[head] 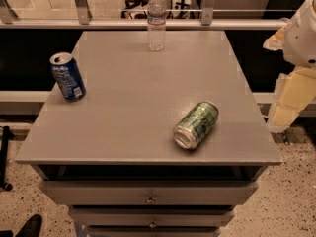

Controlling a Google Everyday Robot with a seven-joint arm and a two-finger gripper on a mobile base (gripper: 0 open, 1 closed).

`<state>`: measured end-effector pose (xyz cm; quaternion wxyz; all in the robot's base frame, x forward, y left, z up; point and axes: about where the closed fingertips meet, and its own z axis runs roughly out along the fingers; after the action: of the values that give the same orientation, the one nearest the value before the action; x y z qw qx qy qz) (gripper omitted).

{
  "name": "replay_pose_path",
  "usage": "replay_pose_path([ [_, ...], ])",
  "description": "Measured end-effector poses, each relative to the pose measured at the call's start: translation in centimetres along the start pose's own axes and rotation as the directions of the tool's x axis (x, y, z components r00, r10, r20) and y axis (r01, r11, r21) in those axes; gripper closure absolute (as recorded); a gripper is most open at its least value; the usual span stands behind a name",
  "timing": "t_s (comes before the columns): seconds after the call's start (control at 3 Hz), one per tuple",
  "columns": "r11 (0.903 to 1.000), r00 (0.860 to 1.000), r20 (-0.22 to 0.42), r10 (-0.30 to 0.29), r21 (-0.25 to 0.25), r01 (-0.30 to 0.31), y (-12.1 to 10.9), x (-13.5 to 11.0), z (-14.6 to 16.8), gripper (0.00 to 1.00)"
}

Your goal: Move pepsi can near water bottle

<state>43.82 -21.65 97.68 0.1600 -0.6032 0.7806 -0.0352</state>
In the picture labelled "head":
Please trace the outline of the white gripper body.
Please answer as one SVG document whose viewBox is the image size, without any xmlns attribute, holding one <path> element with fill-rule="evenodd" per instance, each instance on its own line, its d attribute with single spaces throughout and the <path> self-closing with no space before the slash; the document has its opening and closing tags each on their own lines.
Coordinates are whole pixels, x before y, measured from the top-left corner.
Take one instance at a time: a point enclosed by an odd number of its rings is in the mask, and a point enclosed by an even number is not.
<svg viewBox="0 0 316 237">
<path fill-rule="evenodd" d="M 316 67 L 315 0 L 305 0 L 287 23 L 283 57 L 296 66 Z"/>
</svg>

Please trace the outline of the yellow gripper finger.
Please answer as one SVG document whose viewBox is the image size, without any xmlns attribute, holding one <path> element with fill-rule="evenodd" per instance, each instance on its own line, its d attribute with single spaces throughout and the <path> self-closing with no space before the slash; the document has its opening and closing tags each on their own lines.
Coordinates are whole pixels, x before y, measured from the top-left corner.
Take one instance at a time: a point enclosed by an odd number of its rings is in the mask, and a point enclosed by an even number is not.
<svg viewBox="0 0 316 237">
<path fill-rule="evenodd" d="M 283 50 L 285 27 L 277 30 L 273 35 L 265 40 L 263 48 L 271 51 Z"/>
<path fill-rule="evenodd" d="M 316 98 L 316 69 L 296 66 L 276 80 L 275 98 L 271 103 L 267 126 L 269 131 L 285 131 Z"/>
</svg>

